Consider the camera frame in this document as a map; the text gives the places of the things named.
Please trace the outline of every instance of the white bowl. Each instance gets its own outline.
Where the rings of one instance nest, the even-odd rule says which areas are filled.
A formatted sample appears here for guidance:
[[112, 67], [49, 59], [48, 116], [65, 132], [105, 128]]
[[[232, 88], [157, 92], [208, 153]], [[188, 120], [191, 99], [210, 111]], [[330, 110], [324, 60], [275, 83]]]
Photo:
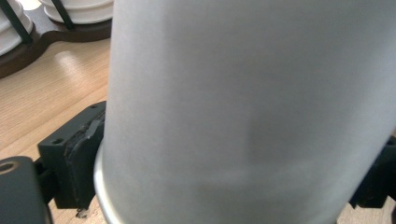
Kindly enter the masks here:
[[[8, 1], [12, 8], [15, 10], [17, 16], [21, 20], [22, 25], [28, 33], [33, 30], [32, 21], [23, 14], [22, 5], [15, 1]], [[12, 27], [9, 20], [1, 21], [0, 23], [0, 55], [3, 55], [10, 50], [17, 47], [22, 42], [21, 37], [18, 35], [17, 31]]]
[[[33, 29], [32, 21], [24, 14], [20, 17], [20, 20], [23, 26], [25, 27], [26, 31], [28, 33], [32, 32]], [[22, 42], [21, 37], [18, 35], [17, 31], [15, 31], [14, 27], [12, 26], [9, 26], [8, 29], [0, 33], [0, 40], [1, 40], [0, 55], [9, 52], [10, 50], [14, 49]]]
[[[50, 0], [39, 0], [46, 7], [54, 7]], [[62, 4], [66, 9], [84, 9], [101, 7], [113, 3], [114, 0], [63, 0]]]
[[[23, 7], [20, 3], [15, 0], [8, 0], [15, 14], [20, 17], [23, 14]], [[0, 10], [0, 32], [4, 31], [10, 25], [8, 18], [2, 10]]]
[[[110, 1], [99, 7], [66, 9], [71, 20], [75, 24], [89, 24], [107, 21], [113, 17], [113, 2]], [[64, 22], [55, 7], [45, 6], [44, 12], [54, 21]]]

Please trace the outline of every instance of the black mount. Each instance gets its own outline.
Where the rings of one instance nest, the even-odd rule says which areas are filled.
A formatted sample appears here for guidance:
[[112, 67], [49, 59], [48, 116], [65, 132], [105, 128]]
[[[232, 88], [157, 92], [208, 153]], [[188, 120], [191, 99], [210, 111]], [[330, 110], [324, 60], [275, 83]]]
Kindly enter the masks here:
[[40, 158], [0, 161], [0, 223], [52, 223], [47, 203], [88, 209], [106, 102], [91, 105], [38, 144]]

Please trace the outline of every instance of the wooden surface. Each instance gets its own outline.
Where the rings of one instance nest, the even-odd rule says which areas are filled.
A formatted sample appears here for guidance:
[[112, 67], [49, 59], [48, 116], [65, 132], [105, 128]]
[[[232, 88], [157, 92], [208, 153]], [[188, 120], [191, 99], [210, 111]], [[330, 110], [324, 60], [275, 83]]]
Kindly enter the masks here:
[[[86, 106], [104, 101], [108, 56], [109, 40], [55, 43], [35, 63], [0, 79], [0, 160], [17, 155], [35, 160], [39, 141]], [[393, 200], [383, 209], [347, 205], [338, 223], [390, 224], [394, 205]], [[53, 202], [49, 206], [55, 223], [105, 223], [96, 199], [86, 219], [76, 218], [76, 210], [58, 210]]]

